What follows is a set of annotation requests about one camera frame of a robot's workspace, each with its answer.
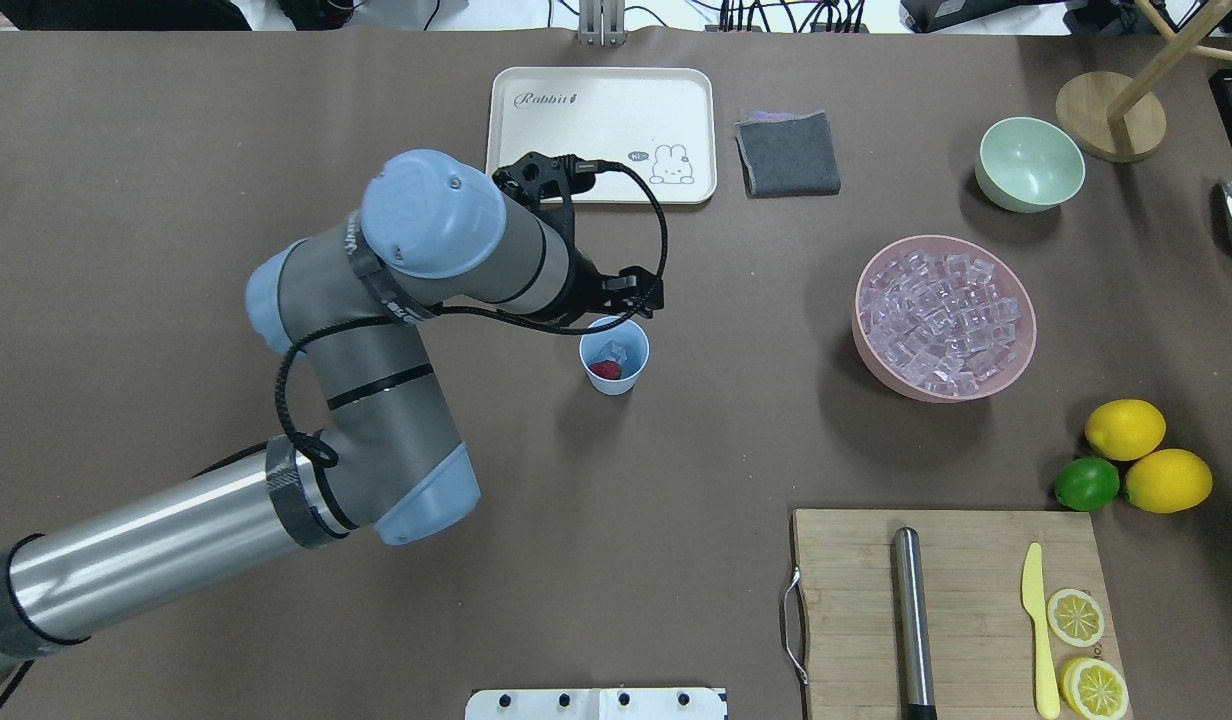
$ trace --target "brown table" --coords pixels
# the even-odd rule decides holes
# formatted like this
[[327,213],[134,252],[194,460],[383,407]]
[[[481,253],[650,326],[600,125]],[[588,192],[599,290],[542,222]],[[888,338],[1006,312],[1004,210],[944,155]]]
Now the brown table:
[[[0,547],[272,436],[278,359],[241,313],[251,269],[356,206],[388,157],[479,165],[492,79],[532,64],[712,78],[719,182],[671,212],[667,309],[633,393],[575,343],[424,328],[479,471],[474,514],[416,546],[370,530],[150,612],[43,662],[5,718],[460,718],[471,689],[710,684],[797,718],[781,650],[795,507],[1055,509],[1092,407],[1145,397],[1216,491],[1186,514],[1093,517],[1137,718],[1232,718],[1232,255],[1209,192],[1232,150],[1188,59],[1157,88],[1163,149],[1088,162],[1023,217],[978,194],[983,129],[1055,117],[1154,38],[739,37],[641,31],[584,51],[505,33],[0,33]],[[748,108],[827,108],[843,192],[748,198]],[[894,238],[949,233],[1015,269],[1040,343],[1015,386],[918,404],[849,334]],[[584,208],[580,245],[654,260],[638,210]],[[297,374],[302,427],[322,420]]]

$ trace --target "wooden rod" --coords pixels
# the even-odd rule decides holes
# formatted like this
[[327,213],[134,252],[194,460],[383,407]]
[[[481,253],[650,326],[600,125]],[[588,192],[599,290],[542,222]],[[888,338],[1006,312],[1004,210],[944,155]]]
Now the wooden rod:
[[[1164,39],[1170,41],[1175,37],[1175,31],[1163,18],[1163,15],[1157,12],[1154,5],[1149,4],[1149,0],[1136,0],[1136,6],[1141,9],[1141,12],[1145,14],[1147,18],[1149,18],[1152,26],[1159,31],[1159,35],[1163,36]],[[1221,51],[1220,47],[1196,44],[1189,51],[1195,55],[1204,55],[1204,58],[1211,58],[1212,60],[1226,60],[1227,63],[1232,63],[1232,51]]]
[[1179,63],[1180,58],[1184,58],[1200,39],[1206,37],[1216,27],[1216,23],[1220,23],[1220,20],[1230,14],[1230,10],[1232,10],[1232,0],[1211,0],[1202,6],[1202,10],[1198,10],[1195,18],[1189,20],[1186,26],[1163,47],[1163,51],[1159,51],[1159,54],[1145,65],[1131,85],[1119,92],[1105,112],[1105,118],[1110,123],[1122,120],[1124,115],[1154,86],[1154,83],[1158,83],[1168,70]]

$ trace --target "yellow lemon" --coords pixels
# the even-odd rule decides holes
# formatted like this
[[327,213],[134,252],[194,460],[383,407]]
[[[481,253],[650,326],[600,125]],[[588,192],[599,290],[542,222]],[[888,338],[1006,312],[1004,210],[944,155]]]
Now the yellow lemon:
[[1115,399],[1087,418],[1087,441],[1110,460],[1136,460],[1154,451],[1168,432],[1168,420],[1142,399]]
[[1188,450],[1159,450],[1132,465],[1124,488],[1141,510],[1188,510],[1211,494],[1211,470]]
[[1105,634],[1105,614],[1096,598],[1064,588],[1047,600],[1047,624],[1056,637],[1074,647],[1090,647]]
[[1127,715],[1127,682],[1112,665],[1076,657],[1060,672],[1060,694],[1084,720],[1119,720]]

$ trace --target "wooden cutting board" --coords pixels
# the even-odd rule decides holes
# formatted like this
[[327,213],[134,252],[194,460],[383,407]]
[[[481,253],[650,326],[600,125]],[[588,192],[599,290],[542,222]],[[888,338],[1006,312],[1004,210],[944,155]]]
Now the wooden cutting board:
[[[1057,671],[1095,657],[1124,671],[1096,538],[1084,512],[795,510],[803,579],[811,720],[896,720],[903,667],[896,652],[891,538],[917,529],[926,586],[933,694],[941,718],[1036,720],[1032,629],[1020,607],[1020,570],[1042,544],[1046,597],[1078,588],[1105,612],[1105,635],[1078,648],[1051,632]],[[1078,714],[1061,700],[1061,719]],[[1125,719],[1132,720],[1131,708]]]

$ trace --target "robotic arm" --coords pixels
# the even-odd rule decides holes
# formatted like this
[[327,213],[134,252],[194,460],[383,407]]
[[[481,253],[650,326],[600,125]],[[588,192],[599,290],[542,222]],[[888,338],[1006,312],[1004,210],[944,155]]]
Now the robotic arm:
[[[596,173],[628,174],[662,223],[657,272],[602,275],[577,250],[570,194]],[[542,201],[561,197],[543,210]],[[255,568],[373,524],[388,544],[456,523],[479,498],[415,324],[494,316],[561,334],[580,316],[660,309],[665,218],[633,170],[525,155],[492,178],[436,150],[409,150],[368,184],[361,210],[270,258],[246,284],[246,313],[274,350],[285,434],[180,486],[0,551],[0,684],[21,662]],[[480,307],[444,306],[457,295]],[[297,353],[331,411],[296,432],[282,383]]]

